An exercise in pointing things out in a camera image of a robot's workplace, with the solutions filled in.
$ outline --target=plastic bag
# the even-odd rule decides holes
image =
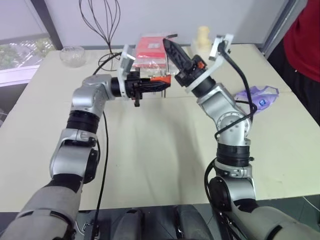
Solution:
[[[279,90],[272,86],[252,86],[250,87],[252,102],[256,105],[256,114],[268,108],[279,96]],[[238,92],[235,100],[248,101],[246,91]]]

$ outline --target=clear plastic bowl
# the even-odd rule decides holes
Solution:
[[[70,68],[79,68],[86,63],[85,50],[80,46],[66,46],[60,51],[61,61]]]

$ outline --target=robotic arm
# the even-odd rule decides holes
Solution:
[[[0,237],[1,240],[70,240],[79,211],[83,184],[97,171],[97,129],[106,101],[132,98],[138,107],[143,93],[170,86],[168,77],[140,78],[130,72],[135,58],[125,46],[117,77],[87,77],[72,96],[70,115],[50,162],[51,181],[38,190]]]
[[[247,139],[252,122],[245,118],[246,113],[224,86],[210,77],[223,63],[223,54],[230,52],[232,38],[227,34],[215,39],[210,53],[215,63],[209,69],[198,55],[190,59],[178,44],[163,40],[168,57],[180,70],[176,80],[186,87],[187,93],[192,92],[197,97],[197,103],[214,121],[219,133],[216,159],[207,168],[204,179],[209,202],[218,219],[237,240],[241,238],[234,229],[249,240],[318,240],[319,232],[273,207],[259,207],[256,202],[249,164],[253,158]],[[216,177],[208,182],[212,168]]]
[[[215,64],[209,69],[199,56],[190,59],[179,45],[167,39],[163,41],[168,57],[180,70],[176,80],[198,98],[197,103],[213,119],[219,133],[217,157],[210,165],[216,177],[208,182],[206,171],[205,179],[211,206],[227,220],[228,228],[231,229],[231,223],[250,240],[318,240],[318,232],[275,208],[258,207],[256,203],[249,164],[250,140],[246,138],[252,122],[243,119],[246,113],[236,105],[232,95],[210,77],[223,63],[219,44],[227,52],[231,41],[230,35],[216,39],[211,51]],[[170,86],[166,78],[140,78],[138,70],[130,72],[133,61],[129,47],[125,46],[117,78],[93,75],[75,90],[66,129],[51,158],[52,179],[32,196],[1,240],[72,239],[83,184],[95,178],[99,163],[96,133],[105,102],[115,97],[132,98],[138,107],[142,93],[158,92]]]

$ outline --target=floor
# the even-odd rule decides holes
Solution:
[[[306,224],[320,232],[320,212],[311,206],[312,204],[316,208],[320,209],[320,195],[306,196],[305,199],[303,197],[294,197],[263,200],[258,201],[258,204],[260,206],[275,207],[289,216],[299,220],[301,223]],[[194,206],[207,223],[214,239],[221,240],[218,226],[215,221],[215,217],[212,215],[210,205],[195,204]],[[173,225],[173,206],[143,207],[141,209],[145,213],[145,227],[143,230],[142,239],[176,239],[176,231]],[[117,224],[127,210],[129,210],[129,208],[104,209],[100,211],[98,219],[101,230],[100,239],[112,239]],[[79,212],[77,217],[77,225],[81,231],[84,224],[93,218],[93,214],[94,211]],[[0,233],[15,218],[15,216],[16,213],[14,212],[0,213]],[[77,230],[75,239],[83,240],[84,236]]]

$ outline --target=window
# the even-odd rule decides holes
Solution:
[[[0,45],[0,70],[39,65],[52,50],[49,38]]]
[[[0,45],[0,126],[48,52],[49,38]]]
[[[49,38],[0,45],[0,87],[28,83],[52,50]]]

